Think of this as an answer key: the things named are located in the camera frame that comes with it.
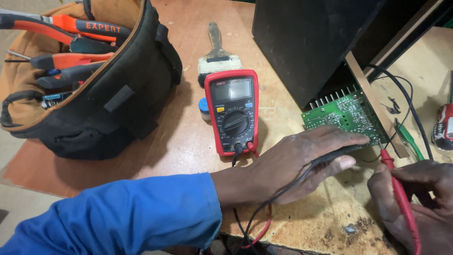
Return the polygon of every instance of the multimeter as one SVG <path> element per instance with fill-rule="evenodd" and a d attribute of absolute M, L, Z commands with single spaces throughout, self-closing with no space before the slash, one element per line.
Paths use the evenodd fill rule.
<path fill-rule="evenodd" d="M 258 146 L 258 90 L 253 70 L 229 70 L 206 77 L 204 91 L 220 156 L 234 155 L 238 143 L 244 152 Z"/>

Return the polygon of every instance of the circuit board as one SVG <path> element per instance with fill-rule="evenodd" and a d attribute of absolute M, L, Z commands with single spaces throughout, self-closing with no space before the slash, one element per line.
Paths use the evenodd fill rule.
<path fill-rule="evenodd" d="M 369 146 L 387 143 L 389 140 L 382 128 L 378 117 L 374 113 L 361 90 L 345 93 L 335 93 L 329 97 L 318 99 L 311 103 L 313 108 L 301 114 L 307 129 L 317 128 L 325 124 L 335 125 L 348 132 L 357 132 L 370 138 Z"/>

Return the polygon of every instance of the wooden workbench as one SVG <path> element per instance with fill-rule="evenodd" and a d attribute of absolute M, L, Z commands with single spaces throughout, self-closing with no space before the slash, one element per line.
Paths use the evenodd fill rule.
<path fill-rule="evenodd" d="M 211 49 L 207 35 L 210 21 L 219 25 L 223 48 L 239 55 L 245 69 L 258 73 L 258 151 L 263 153 L 282 137 L 304 130 L 300 109 L 253 41 L 254 4 L 227 0 L 153 0 L 152 3 L 159 12 L 160 22 L 168 26 L 170 42 L 183 62 L 183 82 L 162 111 L 159 128 L 145 140 L 135 141 L 117 158 L 101 162 L 58 158 L 39 141 L 28 140 L 3 170 L 4 183 L 72 197 L 83 189 L 120 179 L 228 168 L 231 158 L 217 155 L 212 127 L 200 118 L 198 109 L 204 90 L 197 83 L 197 63 Z M 431 132 L 435 113 L 447 99 L 449 71 L 453 69 L 452 39 L 451 30 L 433 28 L 389 68 L 394 75 L 403 76 L 414 85 L 414 105 L 427 132 Z M 390 105 L 386 98 L 390 95 L 405 113 L 407 106 L 402 94 L 390 80 L 381 79 L 372 86 L 384 104 Z M 411 116 L 405 125 L 424 152 Z M 353 155 L 361 167 L 327 179 L 300 201 L 274 206 L 270 229 L 262 240 L 308 254 L 396 254 L 383 237 L 366 187 L 377 162 L 360 160 L 376 158 L 377 151 L 377 148 L 366 148 L 355 152 Z M 438 161 L 452 162 L 448 152 L 433 149 L 433 153 Z M 251 155 L 243 155 L 238 166 L 252 161 Z M 398 159 L 395 164 L 402 166 L 412 161 Z M 238 208 L 243 225 L 255 208 Z M 263 228 L 266 214 L 267 210 L 257 216 L 252 237 Z M 349 224 L 357 229 L 355 234 L 345 232 L 344 227 Z M 222 231 L 241 235 L 232 211 L 224 212 Z"/>

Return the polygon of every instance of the human hand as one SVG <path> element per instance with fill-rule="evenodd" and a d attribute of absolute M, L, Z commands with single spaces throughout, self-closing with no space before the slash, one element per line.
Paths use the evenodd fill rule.
<path fill-rule="evenodd" d="M 380 165 L 368 180 L 368 189 L 389 232 L 412 254 L 414 240 L 393 195 L 391 176 L 401 180 L 408 197 L 417 194 L 422 204 L 410 204 L 419 228 L 421 255 L 453 253 L 453 164 L 423 160 L 391 173 Z M 433 191 L 436 198 L 429 195 Z"/>
<path fill-rule="evenodd" d="M 222 207 L 262 203 L 295 181 L 309 163 L 344 146 L 365 144 L 370 139 L 358 133 L 324 125 L 284 137 L 247 167 L 231 167 L 211 174 Z M 287 204 L 316 190 L 327 177 L 354 166 L 351 156 L 340 156 L 318 165 L 274 203 Z"/>

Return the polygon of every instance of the orange fabric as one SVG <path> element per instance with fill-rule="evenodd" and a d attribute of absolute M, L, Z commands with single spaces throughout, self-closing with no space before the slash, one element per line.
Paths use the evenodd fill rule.
<path fill-rule="evenodd" d="M 97 21 L 124 26 L 132 30 L 140 11 L 140 0 L 91 0 L 91 12 Z M 83 4 L 69 3 L 44 13 L 44 16 L 66 14 L 80 20 L 88 20 Z M 69 46 L 42 34 L 23 31 L 14 40 L 9 50 L 35 57 L 42 54 L 69 52 Z M 21 59 L 6 54 L 5 59 Z M 33 68 L 30 63 L 4 63 L 0 76 L 0 101 L 9 94 L 22 90 L 46 91 L 36 84 L 44 70 Z M 45 113 L 36 100 L 18 100 L 8 110 L 15 124 L 31 124 Z"/>

